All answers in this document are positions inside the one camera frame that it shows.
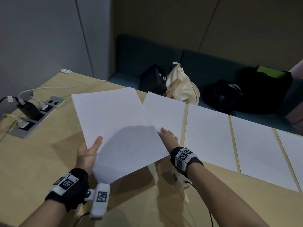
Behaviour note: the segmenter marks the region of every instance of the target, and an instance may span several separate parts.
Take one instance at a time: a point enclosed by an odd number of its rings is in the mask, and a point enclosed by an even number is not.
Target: white paper sheet
[[[94,174],[113,181],[168,156],[134,89],[72,95],[88,148],[103,136]]]
[[[303,137],[277,130],[280,141],[288,156],[294,174],[301,189],[303,189]]]
[[[184,145],[202,161],[237,171],[227,114],[189,104]]]
[[[298,191],[272,128],[231,118],[241,173]]]
[[[152,119],[157,132],[164,127],[173,132],[180,140],[185,102],[148,92],[143,107]]]

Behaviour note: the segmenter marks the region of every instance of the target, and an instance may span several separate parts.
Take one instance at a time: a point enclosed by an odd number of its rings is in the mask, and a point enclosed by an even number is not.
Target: white cable
[[[18,95],[18,98],[20,98],[20,96],[25,93],[25,92],[30,92],[30,91],[34,91],[34,90],[39,90],[39,89],[46,89],[46,88],[76,88],[76,87],[82,87],[82,86],[85,86],[85,85],[89,85],[89,84],[92,84],[92,83],[96,83],[96,82],[108,82],[107,80],[97,80],[97,81],[93,81],[93,82],[90,82],[88,84],[83,84],[83,85],[79,85],[79,86],[75,86],[75,87],[40,87],[40,88],[33,88],[33,89],[30,89],[30,90],[26,90],[26,91],[23,91],[23,92],[20,92],[19,95]]]

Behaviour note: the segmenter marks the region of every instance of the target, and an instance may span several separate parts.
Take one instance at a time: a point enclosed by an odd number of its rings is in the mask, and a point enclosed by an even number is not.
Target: canvas bag
[[[198,105],[200,98],[199,89],[190,81],[179,63],[173,62],[173,64],[177,65],[167,77],[166,97]]]

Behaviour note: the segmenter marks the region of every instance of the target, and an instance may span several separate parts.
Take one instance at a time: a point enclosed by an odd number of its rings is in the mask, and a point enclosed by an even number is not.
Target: right hand
[[[161,128],[161,132],[158,132],[158,134],[169,154],[172,152],[173,149],[180,146],[178,138],[174,136],[171,131]]]

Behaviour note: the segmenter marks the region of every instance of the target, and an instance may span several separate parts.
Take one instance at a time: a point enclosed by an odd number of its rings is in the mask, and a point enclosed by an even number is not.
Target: table surface
[[[41,87],[73,87],[97,79],[77,73],[58,73]],[[92,83],[70,89],[43,89],[35,97],[50,96],[66,101],[28,138],[6,135],[0,143],[0,222],[18,226],[43,201],[53,182],[75,165],[76,149],[83,133],[71,94],[123,88],[109,82]],[[146,93],[137,91],[143,102]],[[184,143],[185,115],[180,144]],[[16,110],[14,115],[21,115]],[[0,139],[10,127],[10,120],[0,122]],[[240,172],[212,164],[205,166],[242,197],[270,226],[302,226],[303,195]],[[211,226],[207,207],[193,187],[178,191],[170,175],[169,157],[135,171],[111,184],[108,212],[102,221],[84,217],[80,226]],[[91,188],[96,185],[90,177]],[[87,203],[70,212],[62,226],[72,226],[90,210]]]

